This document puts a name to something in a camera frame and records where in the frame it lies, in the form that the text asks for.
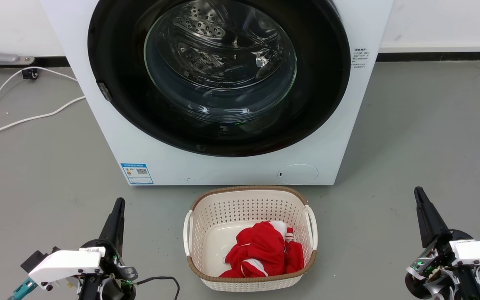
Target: brown basket rim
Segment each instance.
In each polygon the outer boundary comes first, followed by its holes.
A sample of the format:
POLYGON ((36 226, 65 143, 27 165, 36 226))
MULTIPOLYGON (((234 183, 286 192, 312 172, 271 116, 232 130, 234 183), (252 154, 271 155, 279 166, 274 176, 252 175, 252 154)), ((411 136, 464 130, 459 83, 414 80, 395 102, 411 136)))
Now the brown basket rim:
MULTIPOLYGON (((223 188, 217 188, 216 190, 210 190, 208 192, 205 192, 203 195, 201 195, 199 198, 196 199, 196 201, 194 201, 194 204, 192 205, 192 207, 190 208, 192 211, 194 211, 194 209, 196 208, 196 206, 198 205, 198 203, 200 203, 200 201, 202 199, 204 199, 205 197, 207 196, 210 196, 210 195, 214 195, 214 194, 220 194, 220 193, 226 193, 226 192, 237 192, 239 190, 280 190, 280 191, 283 191, 283 192, 289 192, 293 195, 295 195, 297 198, 299 198, 299 200, 301 200, 301 202, 304 204, 304 205, 308 205, 308 202, 307 200, 305 200, 305 198, 303 198, 303 196, 301 196, 301 194, 299 192, 297 192, 296 190, 294 190, 293 188, 289 188, 289 187, 286 187, 286 186, 278 186, 278 185, 252 185, 252 186, 233 186, 233 187, 223 187, 223 188)), ((312 267, 312 265, 314 264, 314 261, 316 260, 316 253, 317 251, 316 250, 312 250, 312 254, 310 256, 310 260, 307 262, 307 264, 305 265, 305 267, 303 267, 301 270, 297 271, 297 272, 294 272, 294 273, 290 273, 290 274, 283 274, 283 275, 277 275, 277 276, 269 276, 269 277, 250 277, 250 278, 230 278, 230 277, 214 277, 214 276, 208 276, 208 275, 205 275, 203 272, 201 272, 200 270, 198 270, 198 268, 196 268, 196 266, 194 265, 194 262, 192 261, 192 257, 191 256, 187 256, 187 261, 188 261, 188 266, 190 266, 190 269, 192 270, 192 272, 194 272, 195 275, 197 275, 199 278, 203 279, 203 280, 206 280, 206 281, 211 281, 211 282, 214 282, 214 283, 264 283, 264 282, 267 282, 267 281, 276 281, 276 280, 283 280, 283 279, 291 279, 291 278, 295 278, 295 277, 299 277, 299 276, 302 276, 303 274, 307 273, 308 270, 310 270, 310 268, 312 267)))

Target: black cable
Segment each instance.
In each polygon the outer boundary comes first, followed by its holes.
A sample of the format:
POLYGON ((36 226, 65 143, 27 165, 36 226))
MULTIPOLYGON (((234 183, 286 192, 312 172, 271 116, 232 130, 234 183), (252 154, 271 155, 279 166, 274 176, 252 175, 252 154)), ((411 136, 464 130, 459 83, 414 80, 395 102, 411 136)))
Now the black cable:
POLYGON ((181 287, 179 286, 179 283, 177 282, 177 279, 175 279, 175 277, 172 277, 172 276, 149 277, 148 279, 144 279, 144 280, 135 282, 135 285, 143 285, 144 283, 147 283, 147 282, 155 280, 155 279, 161 279, 161 280, 171 279, 171 280, 175 281, 175 284, 177 285, 177 292, 175 293, 175 298, 173 298, 173 300, 177 300, 177 296, 179 296, 179 291, 181 290, 181 287))

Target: washing machine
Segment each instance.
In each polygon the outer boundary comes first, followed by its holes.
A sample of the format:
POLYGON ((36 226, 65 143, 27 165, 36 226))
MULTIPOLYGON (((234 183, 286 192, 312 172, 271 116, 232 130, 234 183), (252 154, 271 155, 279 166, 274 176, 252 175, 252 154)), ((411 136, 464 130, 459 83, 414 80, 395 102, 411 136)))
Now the washing machine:
POLYGON ((130 185, 334 184, 393 5, 42 2, 130 185))

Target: door glass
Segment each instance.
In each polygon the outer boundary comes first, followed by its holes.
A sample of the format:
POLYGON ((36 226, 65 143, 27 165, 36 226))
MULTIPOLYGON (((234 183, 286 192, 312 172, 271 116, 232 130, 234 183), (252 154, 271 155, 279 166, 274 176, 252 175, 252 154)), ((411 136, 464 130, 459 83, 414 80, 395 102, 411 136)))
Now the door glass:
POLYGON ((297 59, 284 30, 233 0, 195 0, 168 10, 147 33, 145 65, 176 108, 211 122, 251 120, 278 104, 297 59))

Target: washing machine door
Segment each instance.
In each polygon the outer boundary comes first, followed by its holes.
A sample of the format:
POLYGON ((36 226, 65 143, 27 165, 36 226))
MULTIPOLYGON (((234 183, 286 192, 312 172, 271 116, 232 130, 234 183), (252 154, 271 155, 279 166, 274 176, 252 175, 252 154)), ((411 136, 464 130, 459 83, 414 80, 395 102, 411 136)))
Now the washing machine door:
POLYGON ((349 44, 327 0, 99 0, 97 84, 136 127, 206 155, 280 150, 341 101, 349 44))

